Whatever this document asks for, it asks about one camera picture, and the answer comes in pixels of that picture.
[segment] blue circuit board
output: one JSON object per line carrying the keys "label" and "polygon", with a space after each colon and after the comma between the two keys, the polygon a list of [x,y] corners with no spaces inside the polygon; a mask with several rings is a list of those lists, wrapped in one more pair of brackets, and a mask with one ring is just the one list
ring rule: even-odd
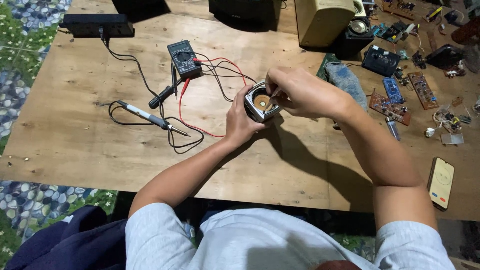
{"label": "blue circuit board", "polygon": [[382,81],[384,82],[385,90],[387,91],[388,99],[391,103],[405,102],[402,94],[400,94],[400,89],[398,88],[398,84],[396,83],[395,78],[386,77],[383,78]]}

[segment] navy blue cloth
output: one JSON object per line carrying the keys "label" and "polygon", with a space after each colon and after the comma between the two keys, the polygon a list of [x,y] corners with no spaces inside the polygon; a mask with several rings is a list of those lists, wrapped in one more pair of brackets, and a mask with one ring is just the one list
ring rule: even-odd
{"label": "navy blue cloth", "polygon": [[85,205],[23,243],[5,270],[125,269],[127,220],[105,224],[102,208]]}

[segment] smartphone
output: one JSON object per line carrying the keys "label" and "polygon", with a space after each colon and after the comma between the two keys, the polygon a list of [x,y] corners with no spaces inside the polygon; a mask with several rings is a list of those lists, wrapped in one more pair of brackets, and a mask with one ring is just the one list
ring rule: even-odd
{"label": "smartphone", "polygon": [[446,211],[452,190],[454,167],[445,160],[435,157],[433,159],[428,191],[433,205],[440,211]]}

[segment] wooden table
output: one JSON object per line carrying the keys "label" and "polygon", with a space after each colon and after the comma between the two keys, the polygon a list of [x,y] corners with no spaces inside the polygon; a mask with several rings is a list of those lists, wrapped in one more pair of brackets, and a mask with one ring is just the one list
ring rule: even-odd
{"label": "wooden table", "polygon": [[[226,57],[250,77],[261,80],[274,65],[302,67],[314,74],[324,57],[320,52],[304,52],[298,46],[293,1],[282,10],[277,32],[248,33],[231,29],[208,13],[207,0],[168,1],[171,14],[135,24],[136,37],[113,39],[117,53],[135,55],[150,87],[160,92],[170,84],[168,44],[188,39],[197,52],[210,58]],[[69,13],[115,13],[108,0],[75,0]],[[395,18],[381,13],[382,22]],[[447,33],[454,28],[447,26]],[[448,42],[437,36],[437,44]],[[426,33],[421,33],[425,53],[431,50]],[[100,40],[75,39],[58,33],[37,76],[30,97],[13,128],[0,160],[1,179],[32,181],[138,191],[158,172],[217,141],[205,137],[203,143],[184,155],[167,144],[167,133],[156,126],[120,126],[98,102],[121,99],[147,109],[152,95],[145,89],[133,62],[111,57]],[[392,50],[392,44],[373,44]],[[397,47],[406,46],[409,55],[418,47],[410,36]],[[406,72],[416,69],[411,61]],[[374,87],[385,95],[381,76],[352,66],[366,94]],[[447,79],[429,66],[423,71],[440,104],[457,95],[468,106],[476,100],[480,86],[477,75]],[[221,78],[226,95],[233,97],[242,86],[239,78]],[[440,217],[480,220],[480,190],[476,163],[479,155],[478,121],[464,125],[465,143],[445,147],[440,137],[426,139],[423,131],[434,127],[434,110],[423,110],[414,92],[403,88],[406,105],[412,112],[409,127],[397,124],[402,144],[410,151],[422,177],[427,181],[433,157],[439,156],[456,168],[449,210]],[[166,115],[178,116],[178,101],[164,103]],[[225,132],[225,114],[230,107],[212,76],[191,81],[182,101],[182,116],[193,125],[215,134]],[[385,128],[384,116],[369,110]],[[465,114],[463,107],[455,112]],[[372,210],[372,184],[362,171],[341,131],[329,119],[283,118],[229,155],[194,194],[197,197],[293,205],[310,208],[354,211]],[[119,112],[124,121],[139,121]],[[177,143],[187,142],[177,136]]]}

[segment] multimeter display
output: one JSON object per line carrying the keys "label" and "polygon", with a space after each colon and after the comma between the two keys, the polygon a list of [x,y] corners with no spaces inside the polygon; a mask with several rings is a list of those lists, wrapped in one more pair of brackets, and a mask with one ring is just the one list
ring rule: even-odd
{"label": "multimeter display", "polygon": [[202,67],[193,62],[196,55],[188,40],[167,45],[167,49],[182,80],[202,74]]}

